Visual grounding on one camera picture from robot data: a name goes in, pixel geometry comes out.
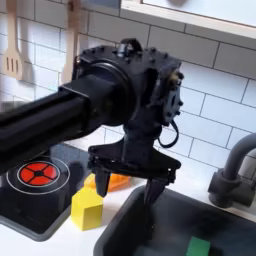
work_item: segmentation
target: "cable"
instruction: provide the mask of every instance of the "cable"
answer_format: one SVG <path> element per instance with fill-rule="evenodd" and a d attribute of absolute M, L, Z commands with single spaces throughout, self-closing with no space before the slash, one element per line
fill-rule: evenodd
<path fill-rule="evenodd" d="M 171 121 L 171 125 L 172 125 L 174 131 L 176 132 L 176 138 L 173 140 L 173 142 L 171 142 L 170 144 L 167 144 L 167 145 L 162 144 L 160 138 L 158 138 L 158 142 L 159 142 L 159 144 L 161 145 L 162 148 L 171 148 L 171 147 L 173 147 L 179 139 L 179 135 L 180 135 L 179 128 L 176 125 L 176 123 L 174 122 L 174 120 Z"/>

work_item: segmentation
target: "wooden utensil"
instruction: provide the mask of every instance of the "wooden utensil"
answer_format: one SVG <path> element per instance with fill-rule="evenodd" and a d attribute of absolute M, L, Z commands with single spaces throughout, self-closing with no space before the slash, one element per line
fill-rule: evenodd
<path fill-rule="evenodd" d="M 62 83 L 68 83 L 72 79 L 73 62 L 77 54 L 79 10 L 80 0 L 70 0 L 68 8 L 67 53 L 66 65 L 62 72 Z"/>
<path fill-rule="evenodd" d="M 6 0 L 8 20 L 8 48 L 3 56 L 3 71 L 7 76 L 22 80 L 24 60 L 18 48 L 17 0 Z"/>

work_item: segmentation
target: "black robotic arm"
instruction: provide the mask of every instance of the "black robotic arm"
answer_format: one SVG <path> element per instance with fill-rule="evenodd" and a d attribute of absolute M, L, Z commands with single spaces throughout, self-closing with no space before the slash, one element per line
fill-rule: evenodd
<path fill-rule="evenodd" d="M 180 64 L 155 48 L 143 50 L 135 39 L 123 40 L 118 49 L 85 50 L 74 61 L 72 82 L 0 117 L 0 174 L 101 125 L 124 125 L 123 140 L 89 149 L 97 191 L 105 196 L 110 174 L 121 173 L 149 179 L 148 190 L 153 186 L 156 193 L 148 200 L 154 201 L 180 168 L 153 149 L 163 125 L 177 130 Z"/>

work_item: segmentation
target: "black stovetop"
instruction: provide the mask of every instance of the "black stovetop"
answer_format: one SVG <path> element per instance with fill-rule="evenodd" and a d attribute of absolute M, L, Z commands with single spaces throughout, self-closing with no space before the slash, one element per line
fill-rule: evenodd
<path fill-rule="evenodd" d="M 0 222 L 37 241 L 48 239 L 70 214 L 88 154 L 66 144 L 0 176 Z"/>

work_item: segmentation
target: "yellow cube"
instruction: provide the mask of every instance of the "yellow cube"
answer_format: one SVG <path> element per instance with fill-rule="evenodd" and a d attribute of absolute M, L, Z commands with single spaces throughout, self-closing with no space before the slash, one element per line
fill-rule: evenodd
<path fill-rule="evenodd" d="M 101 225 L 103 199 L 94 189 L 84 187 L 72 197 L 71 219 L 82 231 Z"/>

